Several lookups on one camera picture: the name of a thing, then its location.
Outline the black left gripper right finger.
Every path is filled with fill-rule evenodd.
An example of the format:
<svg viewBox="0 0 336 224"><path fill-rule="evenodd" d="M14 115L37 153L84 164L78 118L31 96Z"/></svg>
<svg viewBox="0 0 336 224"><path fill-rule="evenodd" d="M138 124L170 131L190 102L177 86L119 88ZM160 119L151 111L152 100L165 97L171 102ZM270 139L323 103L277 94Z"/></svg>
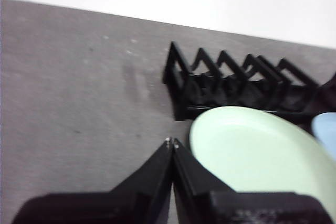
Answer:
<svg viewBox="0 0 336 224"><path fill-rule="evenodd" d="M173 139L178 214L189 223L332 223L314 197L294 192L237 192Z"/></svg>

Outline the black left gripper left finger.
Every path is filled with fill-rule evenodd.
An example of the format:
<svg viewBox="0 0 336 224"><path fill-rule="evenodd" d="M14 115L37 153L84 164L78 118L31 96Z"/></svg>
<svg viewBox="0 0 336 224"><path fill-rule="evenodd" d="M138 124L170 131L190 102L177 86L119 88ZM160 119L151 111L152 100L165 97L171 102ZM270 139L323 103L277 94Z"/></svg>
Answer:
<svg viewBox="0 0 336 224"><path fill-rule="evenodd" d="M110 191L46 194L26 201L13 223L155 223L171 189L170 140Z"/></svg>

